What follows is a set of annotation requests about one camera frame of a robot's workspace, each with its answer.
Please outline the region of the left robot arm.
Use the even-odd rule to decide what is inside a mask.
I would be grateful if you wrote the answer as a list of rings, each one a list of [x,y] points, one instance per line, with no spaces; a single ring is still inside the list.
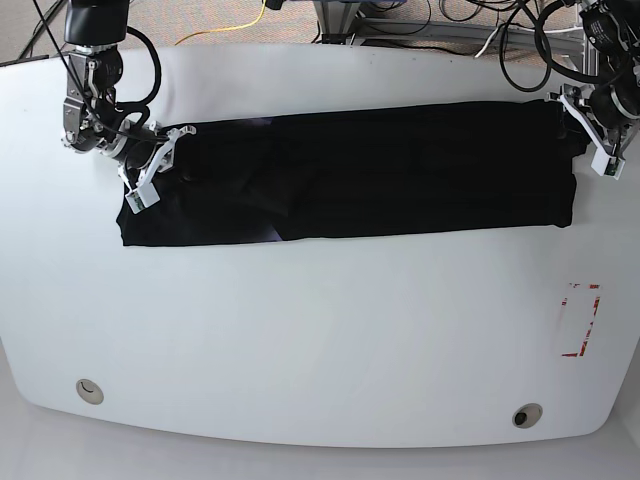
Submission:
[[[585,42],[582,71],[572,70],[553,58],[548,18],[560,9],[576,6]],[[508,74],[505,53],[509,27],[517,14],[532,23],[534,50],[543,60],[545,73],[535,86],[517,84]],[[595,146],[591,168],[600,176],[619,177],[624,152],[639,132],[639,3],[637,1],[552,1],[534,14],[525,1],[496,28],[498,58],[507,82],[523,93],[546,86],[553,72],[571,82],[548,99],[562,104],[588,134]]]

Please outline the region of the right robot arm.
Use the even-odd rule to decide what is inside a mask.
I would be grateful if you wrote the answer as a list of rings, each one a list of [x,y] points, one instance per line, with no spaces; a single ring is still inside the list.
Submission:
[[[63,59],[63,141],[78,153],[97,152],[117,162],[125,192],[142,197],[175,187],[177,144],[196,129],[161,127],[150,120],[162,65],[152,41],[129,25],[129,10],[128,1],[67,3],[64,41],[72,51]],[[121,101],[116,89],[124,74],[119,44],[129,36],[140,40],[150,55],[152,86],[140,100]]]

